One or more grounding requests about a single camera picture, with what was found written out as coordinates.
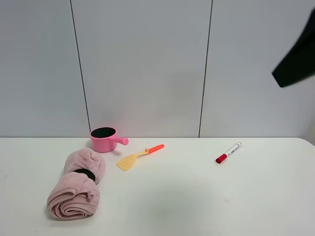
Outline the black hair band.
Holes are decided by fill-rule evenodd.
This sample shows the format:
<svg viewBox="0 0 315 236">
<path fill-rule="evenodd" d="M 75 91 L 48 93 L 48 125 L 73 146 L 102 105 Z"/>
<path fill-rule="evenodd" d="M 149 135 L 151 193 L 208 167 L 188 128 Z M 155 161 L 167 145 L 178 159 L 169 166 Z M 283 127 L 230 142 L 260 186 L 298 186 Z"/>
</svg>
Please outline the black hair band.
<svg viewBox="0 0 315 236">
<path fill-rule="evenodd" d="M 93 180 L 95 182 L 94 173 L 88 169 L 78 169 L 78 170 L 75 170 L 74 172 L 80 173 L 80 174 L 85 174 L 88 178 L 90 178 L 91 180 Z"/>
</svg>

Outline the rolled pink towel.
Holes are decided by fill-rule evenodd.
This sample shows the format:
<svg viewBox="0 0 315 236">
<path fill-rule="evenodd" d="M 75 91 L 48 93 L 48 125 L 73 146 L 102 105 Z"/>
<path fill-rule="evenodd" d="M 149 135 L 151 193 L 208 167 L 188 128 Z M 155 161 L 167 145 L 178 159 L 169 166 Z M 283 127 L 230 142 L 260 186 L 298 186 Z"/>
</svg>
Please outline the rolled pink towel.
<svg viewBox="0 0 315 236">
<path fill-rule="evenodd" d="M 88 147 L 71 153 L 66 159 L 62 177 L 47 199 L 51 215 L 59 220 L 77 220 L 94 215 L 100 200 L 97 184 L 105 167 L 101 154 Z M 92 171 L 95 182 L 85 174 L 74 172 L 78 169 Z"/>
</svg>

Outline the pink toy saucepan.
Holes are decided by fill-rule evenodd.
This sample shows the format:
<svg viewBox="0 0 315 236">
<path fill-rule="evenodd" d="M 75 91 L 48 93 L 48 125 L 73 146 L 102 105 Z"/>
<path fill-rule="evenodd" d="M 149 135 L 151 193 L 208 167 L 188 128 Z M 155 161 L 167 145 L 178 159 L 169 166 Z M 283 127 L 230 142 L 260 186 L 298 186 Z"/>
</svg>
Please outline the pink toy saucepan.
<svg viewBox="0 0 315 236">
<path fill-rule="evenodd" d="M 117 136 L 116 129 L 112 127 L 100 127 L 90 132 L 93 150 L 99 153 L 111 152 L 116 149 L 117 144 L 128 145 L 129 140 Z"/>
</svg>

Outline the red cap whiteboard marker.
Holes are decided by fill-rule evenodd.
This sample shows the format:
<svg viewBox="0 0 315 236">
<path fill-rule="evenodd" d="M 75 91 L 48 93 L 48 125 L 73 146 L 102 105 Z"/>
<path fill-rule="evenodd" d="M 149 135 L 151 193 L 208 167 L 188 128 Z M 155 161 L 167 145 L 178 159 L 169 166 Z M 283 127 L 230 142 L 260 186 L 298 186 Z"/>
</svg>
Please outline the red cap whiteboard marker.
<svg viewBox="0 0 315 236">
<path fill-rule="evenodd" d="M 236 143 L 234 146 L 232 146 L 230 149 L 228 149 L 225 153 L 223 153 L 221 156 L 219 156 L 215 160 L 215 162 L 218 163 L 218 164 L 222 163 L 227 157 L 229 157 L 231 154 L 233 154 L 241 146 L 242 146 L 241 142 Z"/>
</svg>

